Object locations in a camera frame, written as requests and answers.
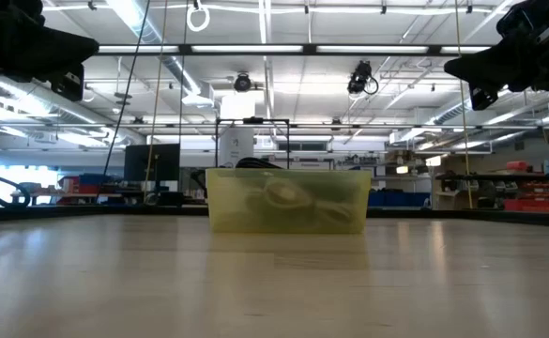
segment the white cylindrical object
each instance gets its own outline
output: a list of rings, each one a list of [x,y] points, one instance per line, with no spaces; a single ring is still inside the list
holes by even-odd
[[[220,137],[218,164],[234,168],[247,157],[253,157],[253,128],[229,128]]]

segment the yellow plastic bin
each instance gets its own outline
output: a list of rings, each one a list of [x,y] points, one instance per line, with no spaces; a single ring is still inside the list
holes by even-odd
[[[208,169],[214,232],[357,234],[366,223],[371,173]]]

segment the wooden floor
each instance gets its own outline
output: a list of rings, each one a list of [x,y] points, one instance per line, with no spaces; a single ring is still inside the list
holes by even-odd
[[[369,220],[211,235],[207,218],[0,225],[0,337],[548,337],[549,227]]]

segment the red container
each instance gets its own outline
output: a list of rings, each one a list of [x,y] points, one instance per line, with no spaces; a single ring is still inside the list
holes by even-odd
[[[525,172],[528,168],[528,163],[525,161],[511,161],[508,162],[508,170],[513,170],[517,172]]]
[[[505,200],[506,211],[549,212],[549,201]]]
[[[79,177],[62,177],[58,183],[64,192],[76,193],[78,192],[78,187],[80,186],[80,178]]]
[[[80,184],[77,193],[98,193],[99,186],[94,184]]]

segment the metal frame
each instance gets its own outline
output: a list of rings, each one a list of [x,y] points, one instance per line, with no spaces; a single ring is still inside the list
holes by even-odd
[[[271,128],[279,128],[279,126],[276,125],[277,122],[282,122],[286,125],[286,169],[291,168],[291,121],[288,118],[259,118],[253,122],[249,123],[251,121],[248,118],[245,119],[238,119],[238,118],[216,118],[216,168],[218,167],[218,141],[220,138],[220,124],[222,122],[232,122],[229,128],[237,128],[240,126],[245,127],[251,127],[251,128],[259,128],[263,125],[264,122],[269,122],[271,124]],[[243,122],[242,125],[236,125],[235,122]]]
[[[218,51],[218,52],[197,52],[193,50],[193,47],[215,47],[215,46],[226,46],[226,47],[237,47],[242,49],[244,47],[276,47],[276,46],[292,46],[292,47],[301,47],[298,51],[288,52],[288,51],[268,51],[268,52],[243,52],[243,51]],[[142,47],[150,49],[150,51],[143,51],[142,49],[136,53],[136,50],[133,47],[136,45],[131,44],[103,44],[101,47],[105,48],[122,48],[129,51],[121,52],[110,52],[110,51],[99,51],[95,56],[134,56],[138,54],[140,56],[220,56],[220,55],[256,55],[256,56],[268,56],[268,55],[280,55],[280,56],[442,56],[442,57],[457,57],[460,56],[457,50],[455,52],[443,52],[443,47],[457,47],[456,45],[439,45],[439,44],[400,44],[400,43],[379,43],[379,44],[300,44],[300,43],[269,43],[269,44],[256,44],[256,43],[238,43],[238,44],[165,44],[163,46],[163,54],[160,53],[161,45],[155,44],[144,44]],[[318,51],[318,47],[379,47],[380,51],[377,52],[356,52],[356,51],[347,51],[347,52],[324,52]],[[400,52],[400,51],[385,51],[385,48],[392,50],[393,48],[399,49],[409,49],[409,47],[427,47],[426,52]],[[469,48],[490,48],[491,45],[464,45],[463,49],[467,50]]]
[[[389,130],[389,129],[412,129],[423,128],[427,130],[454,130],[463,129],[463,125],[422,125],[422,124],[342,124],[333,125],[329,123],[310,124],[310,123],[290,123],[288,119],[264,119],[264,122],[270,121],[289,121],[287,129],[348,129],[348,130]],[[158,129],[208,129],[218,127],[220,123],[157,123],[155,128]],[[115,127],[115,123],[35,123],[35,122],[0,122],[0,127],[47,127],[47,128],[100,128],[100,127]],[[235,125],[235,128],[257,128],[257,129],[276,129],[280,125],[275,123],[253,124],[253,125]],[[120,128],[131,129],[150,129],[148,124],[123,123]],[[549,131],[549,126],[519,126],[519,125],[476,125],[465,126],[468,131]]]

